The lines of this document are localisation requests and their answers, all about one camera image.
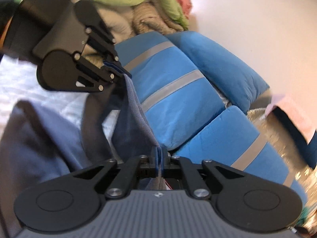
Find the blue-grey fleece sweatpants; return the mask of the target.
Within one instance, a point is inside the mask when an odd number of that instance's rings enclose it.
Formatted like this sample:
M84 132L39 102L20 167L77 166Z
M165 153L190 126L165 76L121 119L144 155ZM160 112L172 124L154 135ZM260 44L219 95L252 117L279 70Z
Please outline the blue-grey fleece sweatpants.
M113 143L124 162L150 156L153 149L161 152L159 143L141 110L131 79L125 75L127 96L123 99ZM1 237L14 237L21 231L20 222L41 233L62 234L79 229L97 216L107 200L104 192L118 171L107 161L111 148L104 136L102 122L106 118L108 91L87 97L82 132L56 112L32 101L18 101L1 139ZM14 201L25 189L25 219L14 213ZM115 231L141 237L172 236L169 204L152 194L147 209L132 204L128 217L131 231L122 218Z

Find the beige folded comforter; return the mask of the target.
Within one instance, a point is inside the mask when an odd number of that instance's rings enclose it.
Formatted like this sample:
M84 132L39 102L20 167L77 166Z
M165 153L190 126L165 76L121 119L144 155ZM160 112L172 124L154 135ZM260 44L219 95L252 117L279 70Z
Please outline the beige folded comforter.
M184 31L180 24L167 16L158 0L148 0L133 7L115 7L98 2L93 5L110 30L116 45L148 32L169 35Z

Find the blue striped pillow left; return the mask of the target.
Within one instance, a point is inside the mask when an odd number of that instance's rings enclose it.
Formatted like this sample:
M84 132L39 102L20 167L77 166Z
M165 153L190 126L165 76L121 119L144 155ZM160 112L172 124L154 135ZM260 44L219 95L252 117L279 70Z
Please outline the blue striped pillow left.
M115 46L160 145L174 150L225 110L213 86L168 38L148 32Z

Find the blue striped pillow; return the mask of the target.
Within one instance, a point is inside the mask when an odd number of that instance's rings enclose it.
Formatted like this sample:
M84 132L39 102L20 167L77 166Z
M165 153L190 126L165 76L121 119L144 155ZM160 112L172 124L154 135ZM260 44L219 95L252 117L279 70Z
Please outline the blue striped pillow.
M235 169L283 184L307 203L304 188L296 181L265 136L236 106L231 106L176 152L193 163L213 160Z
M213 86L168 38L148 32L115 46L160 145L174 150L225 110Z

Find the quilted grey bedspread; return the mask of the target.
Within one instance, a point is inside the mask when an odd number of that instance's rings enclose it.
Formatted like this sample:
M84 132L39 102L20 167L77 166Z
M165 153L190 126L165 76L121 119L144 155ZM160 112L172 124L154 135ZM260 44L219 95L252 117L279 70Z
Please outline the quilted grey bedspread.
M113 91L123 85L107 81L108 73L93 64L87 72L84 76L82 67L62 62L48 70L38 68L38 82L46 90L89 93L81 128L46 107L18 101L1 139L2 163L60 159L76 168L112 156L102 123Z

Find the blue striped pillow right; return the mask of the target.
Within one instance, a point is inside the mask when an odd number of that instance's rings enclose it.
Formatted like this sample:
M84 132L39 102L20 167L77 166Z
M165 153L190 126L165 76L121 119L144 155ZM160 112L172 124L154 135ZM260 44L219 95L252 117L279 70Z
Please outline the blue striped pillow right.
M307 203L304 188L296 181L265 136L236 106L231 106L176 152L193 163L213 160L235 169L283 184Z

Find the plain blue pillow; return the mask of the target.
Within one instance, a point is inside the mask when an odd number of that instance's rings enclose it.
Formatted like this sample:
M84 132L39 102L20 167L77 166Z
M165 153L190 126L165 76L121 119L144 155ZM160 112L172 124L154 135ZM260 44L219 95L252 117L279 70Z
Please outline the plain blue pillow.
M193 31L167 35L197 66L203 75L244 113L265 107L271 90L262 77L246 63L215 41Z

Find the navy and pink folded cloth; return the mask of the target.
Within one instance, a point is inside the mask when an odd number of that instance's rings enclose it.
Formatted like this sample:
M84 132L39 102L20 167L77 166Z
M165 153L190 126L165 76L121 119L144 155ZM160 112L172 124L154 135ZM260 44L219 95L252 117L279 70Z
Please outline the navy and pink folded cloth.
M306 112L286 95L273 95L265 115L273 113L288 131L306 164L316 168L316 127Z

